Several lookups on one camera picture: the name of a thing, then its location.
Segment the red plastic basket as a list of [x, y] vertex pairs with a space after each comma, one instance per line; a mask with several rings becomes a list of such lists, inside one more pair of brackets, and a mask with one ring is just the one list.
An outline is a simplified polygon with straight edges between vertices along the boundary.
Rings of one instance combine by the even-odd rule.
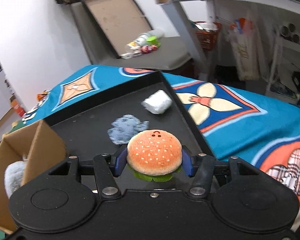
[[217, 44], [219, 33], [222, 29], [222, 24], [214, 22], [217, 26], [216, 30], [207, 30], [201, 27], [201, 24], [204, 24], [204, 21], [194, 22], [196, 26], [195, 35], [199, 41], [199, 44], [203, 51], [212, 51]]

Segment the brown board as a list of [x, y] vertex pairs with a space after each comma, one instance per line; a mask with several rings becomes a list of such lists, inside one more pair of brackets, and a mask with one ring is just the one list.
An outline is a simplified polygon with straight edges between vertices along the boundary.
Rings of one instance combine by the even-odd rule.
[[116, 58], [129, 42], [153, 29], [135, 0], [82, 0], [82, 5]]

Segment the white tote bag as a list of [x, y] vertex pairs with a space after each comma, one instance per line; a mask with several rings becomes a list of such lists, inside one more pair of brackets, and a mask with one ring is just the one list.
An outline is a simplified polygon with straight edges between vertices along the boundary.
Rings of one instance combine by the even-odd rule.
[[237, 18], [228, 30], [228, 39], [240, 80], [258, 80], [256, 31], [251, 20]]

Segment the white soft block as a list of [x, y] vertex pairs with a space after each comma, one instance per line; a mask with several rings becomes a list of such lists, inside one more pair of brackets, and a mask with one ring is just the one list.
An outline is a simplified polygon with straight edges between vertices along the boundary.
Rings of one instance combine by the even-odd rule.
[[172, 99], [164, 90], [158, 90], [141, 104], [152, 114], [163, 114], [172, 105]]

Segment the blue grey fabric toy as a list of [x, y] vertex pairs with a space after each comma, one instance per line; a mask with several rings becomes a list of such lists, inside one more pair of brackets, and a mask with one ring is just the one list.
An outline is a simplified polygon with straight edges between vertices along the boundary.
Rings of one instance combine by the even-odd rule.
[[112, 143], [123, 145], [129, 143], [132, 137], [148, 128], [148, 121], [140, 121], [135, 116], [126, 114], [112, 122], [111, 128], [108, 129], [107, 133]]

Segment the green lidded cup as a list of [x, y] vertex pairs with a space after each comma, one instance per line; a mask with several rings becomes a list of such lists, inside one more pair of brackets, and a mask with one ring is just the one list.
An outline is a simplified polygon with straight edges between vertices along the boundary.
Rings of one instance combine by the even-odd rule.
[[158, 38], [156, 36], [150, 36], [146, 39], [146, 43], [149, 46], [157, 46], [160, 47], [161, 43], [159, 42]]

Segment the grey bench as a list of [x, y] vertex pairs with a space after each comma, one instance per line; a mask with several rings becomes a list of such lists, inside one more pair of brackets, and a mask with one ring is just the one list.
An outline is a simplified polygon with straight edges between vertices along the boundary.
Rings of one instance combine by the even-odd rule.
[[192, 57], [178, 37], [163, 37], [160, 47], [130, 43], [126, 53], [132, 53], [133, 58], [124, 60], [116, 58], [110, 51], [101, 31], [97, 30], [82, 3], [70, 6], [72, 16], [78, 29], [85, 52], [92, 64], [102, 64], [113, 67], [130, 67], [137, 69], [162, 70], [180, 72], [181, 68], [192, 61]]

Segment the brown cardboard box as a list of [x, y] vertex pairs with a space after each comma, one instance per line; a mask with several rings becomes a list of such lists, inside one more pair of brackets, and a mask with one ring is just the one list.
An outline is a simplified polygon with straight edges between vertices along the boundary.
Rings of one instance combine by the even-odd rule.
[[3, 137], [0, 143], [1, 231], [12, 233], [16, 230], [8, 209], [11, 195], [65, 158], [65, 143], [44, 120]]

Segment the orange cardboard box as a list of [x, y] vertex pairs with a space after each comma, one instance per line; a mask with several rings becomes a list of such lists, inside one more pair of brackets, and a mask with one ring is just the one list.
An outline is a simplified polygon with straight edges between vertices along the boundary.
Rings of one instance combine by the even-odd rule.
[[17, 99], [13, 99], [11, 101], [11, 107], [14, 111], [22, 118], [23, 115], [26, 113], [25, 109], [21, 106]]

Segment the black tray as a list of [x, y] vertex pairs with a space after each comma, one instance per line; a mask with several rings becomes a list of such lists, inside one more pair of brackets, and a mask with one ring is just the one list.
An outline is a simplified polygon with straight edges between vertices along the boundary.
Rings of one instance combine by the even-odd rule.
[[[172, 104], [162, 114], [153, 114], [143, 101], [163, 90]], [[108, 88], [89, 96], [45, 119], [63, 139], [69, 155], [88, 164], [96, 155], [109, 160], [121, 145], [143, 129], [160, 129], [178, 138], [196, 164], [200, 154], [213, 155], [209, 145], [187, 114], [168, 80], [160, 72]]]

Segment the blue patterned blanket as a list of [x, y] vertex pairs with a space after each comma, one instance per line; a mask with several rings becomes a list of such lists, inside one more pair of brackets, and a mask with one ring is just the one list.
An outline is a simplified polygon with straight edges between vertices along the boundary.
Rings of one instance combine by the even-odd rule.
[[[23, 123], [147, 74], [137, 68], [83, 67], [51, 89]], [[293, 190], [300, 201], [300, 107], [225, 85], [172, 74], [165, 78], [218, 159], [243, 158]]]

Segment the orange bag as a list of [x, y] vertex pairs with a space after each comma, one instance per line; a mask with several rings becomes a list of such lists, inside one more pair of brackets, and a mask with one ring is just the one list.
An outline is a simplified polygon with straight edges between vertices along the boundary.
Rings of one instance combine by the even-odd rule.
[[49, 90], [45, 90], [42, 93], [37, 94], [37, 101], [42, 101], [49, 95], [49, 93], [50, 93]]

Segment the fluffy light blue plush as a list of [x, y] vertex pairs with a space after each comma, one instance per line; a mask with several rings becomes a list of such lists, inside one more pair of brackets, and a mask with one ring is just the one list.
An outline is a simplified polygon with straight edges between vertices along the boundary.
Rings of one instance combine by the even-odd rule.
[[4, 173], [4, 187], [8, 199], [10, 199], [11, 195], [21, 187], [26, 164], [27, 159], [23, 159], [11, 163], [6, 167]]

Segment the white charger box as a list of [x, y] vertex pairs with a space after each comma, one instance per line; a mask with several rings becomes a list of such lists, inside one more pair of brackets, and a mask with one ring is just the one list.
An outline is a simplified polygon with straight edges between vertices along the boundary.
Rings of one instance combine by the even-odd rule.
[[124, 53], [120, 57], [124, 60], [128, 60], [128, 59], [133, 58], [133, 54], [132, 53]]

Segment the burger plush toy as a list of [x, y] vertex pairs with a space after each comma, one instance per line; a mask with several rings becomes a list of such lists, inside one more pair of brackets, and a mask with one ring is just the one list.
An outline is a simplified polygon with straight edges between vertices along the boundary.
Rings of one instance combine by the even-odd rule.
[[134, 176], [144, 181], [167, 182], [182, 165], [182, 145], [173, 134], [146, 130], [132, 137], [127, 145], [127, 163]]

